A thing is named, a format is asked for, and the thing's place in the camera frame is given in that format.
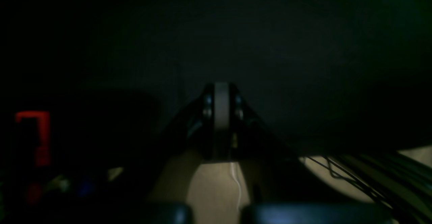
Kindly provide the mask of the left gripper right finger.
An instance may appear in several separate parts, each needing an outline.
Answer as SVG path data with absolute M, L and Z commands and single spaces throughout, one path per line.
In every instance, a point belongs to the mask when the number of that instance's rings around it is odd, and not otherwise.
M 296 151 L 270 131 L 234 84 L 223 83 L 223 89 L 229 101 L 230 129 L 237 140 L 234 155 L 251 203 L 355 202 L 309 170 Z

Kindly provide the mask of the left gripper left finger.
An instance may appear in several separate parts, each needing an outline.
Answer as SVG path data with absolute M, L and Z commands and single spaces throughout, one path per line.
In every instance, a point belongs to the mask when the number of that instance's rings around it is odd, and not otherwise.
M 217 83 L 207 84 L 160 136 L 145 146 L 139 187 L 145 201 L 185 202 L 202 161 L 212 157 Z

